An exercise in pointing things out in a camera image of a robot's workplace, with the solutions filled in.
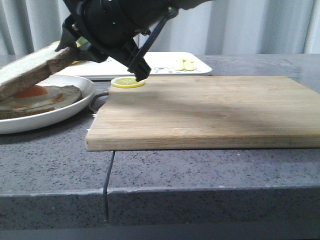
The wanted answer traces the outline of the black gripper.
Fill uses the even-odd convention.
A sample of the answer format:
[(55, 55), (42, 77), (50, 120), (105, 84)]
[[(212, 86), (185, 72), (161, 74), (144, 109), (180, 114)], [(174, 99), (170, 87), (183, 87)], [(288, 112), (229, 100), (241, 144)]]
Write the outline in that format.
[(169, 0), (66, 0), (70, 15), (62, 24), (62, 35), (56, 52), (77, 48), (77, 40), (85, 38), (92, 45), (89, 52), (98, 63), (108, 57), (127, 67), (137, 81), (149, 77), (151, 68), (132, 40), (135, 36), (151, 36), (150, 27), (165, 24), (175, 17)]

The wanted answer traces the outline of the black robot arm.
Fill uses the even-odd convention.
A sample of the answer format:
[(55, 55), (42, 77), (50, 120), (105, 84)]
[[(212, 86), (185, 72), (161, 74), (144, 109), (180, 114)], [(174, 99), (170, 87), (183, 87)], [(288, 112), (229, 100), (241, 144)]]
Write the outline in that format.
[(77, 51), (77, 59), (101, 63), (111, 57), (128, 68), (139, 82), (151, 68), (145, 54), (166, 22), (180, 9), (189, 10), (201, 0), (66, 0), (70, 15), (62, 25), (56, 48), (74, 46), (83, 37), (86, 43)]

